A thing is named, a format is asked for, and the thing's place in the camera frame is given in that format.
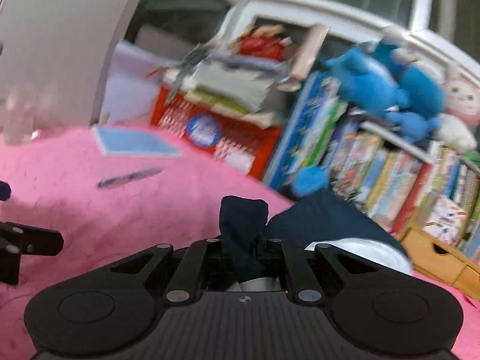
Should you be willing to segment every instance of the black mount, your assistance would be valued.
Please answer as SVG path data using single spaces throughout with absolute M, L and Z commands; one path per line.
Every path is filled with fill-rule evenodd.
M 18 284 L 22 254 L 56 256 L 62 248 L 58 231 L 0 222 L 0 282 Z
M 217 238 L 48 287 L 25 309 L 34 359 L 455 359 L 463 313 L 448 291 L 328 244 L 257 253 L 282 291 L 225 292 L 235 275 Z

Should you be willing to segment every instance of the red plastic crate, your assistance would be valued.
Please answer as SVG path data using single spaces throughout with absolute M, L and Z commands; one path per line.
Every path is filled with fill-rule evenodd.
M 282 133 L 280 128 L 269 127 L 263 130 L 252 123 L 216 114 L 203 104 L 193 104 L 185 100 L 181 94 L 177 94 L 174 100 L 165 106 L 164 102 L 168 94 L 169 88 L 162 85 L 153 112 L 152 125 L 160 126 L 176 136 L 190 141 L 185 135 L 187 122 L 198 114 L 208 114 L 220 124 L 222 137 L 213 147 L 194 146 L 212 154 L 219 161 L 225 159 L 230 148 L 245 151 L 255 157 L 249 175 L 256 179 L 262 177 Z

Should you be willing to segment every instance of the pink blanket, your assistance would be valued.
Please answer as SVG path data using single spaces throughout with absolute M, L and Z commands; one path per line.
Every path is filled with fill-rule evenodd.
M 65 239 L 56 257 L 22 257 L 20 285 L 0 284 L 0 360 L 27 360 L 34 354 L 23 310 L 42 288 L 157 243 L 180 248 L 216 236 L 225 195 L 264 199 L 270 216 L 290 206 L 255 180 L 165 132 L 158 134 L 184 156 L 103 157 L 93 132 L 84 128 L 60 130 L 24 147 L 0 143 L 0 179 L 13 189 L 11 200 L 0 204 L 0 219 L 58 230 Z M 102 179 L 152 166 L 164 171 L 112 190 L 95 187 Z M 480 359 L 480 305 L 448 290 L 465 313 L 454 352 L 464 360 Z

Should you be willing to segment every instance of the blue stuffed toy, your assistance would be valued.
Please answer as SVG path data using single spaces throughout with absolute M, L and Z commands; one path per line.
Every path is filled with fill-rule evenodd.
M 392 52 L 403 46 L 404 40 L 400 30 L 394 26 L 388 26 L 383 29 L 383 38 L 371 56 L 385 66 L 394 78 L 397 78 L 403 71 L 404 66 L 393 58 Z
M 326 62 L 330 74 L 340 80 L 338 95 L 371 115 L 383 117 L 392 107 L 409 106 L 408 94 L 399 89 L 387 70 L 358 48 Z
M 393 26 L 383 30 L 372 57 L 383 64 L 398 82 L 399 88 L 409 94 L 409 110 L 426 119 L 437 116 L 446 105 L 445 92 L 423 68 L 416 57 L 404 48 L 399 30 Z
M 388 112 L 386 120 L 399 127 L 397 134 L 410 143 L 420 142 L 440 128 L 440 119 L 424 119 L 414 112 Z

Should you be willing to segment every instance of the blue pom-pom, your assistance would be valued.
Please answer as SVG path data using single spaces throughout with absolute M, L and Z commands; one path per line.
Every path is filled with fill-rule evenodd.
M 298 171 L 291 185 L 292 193 L 301 198 L 328 187 L 328 171 L 319 166 L 308 166 Z

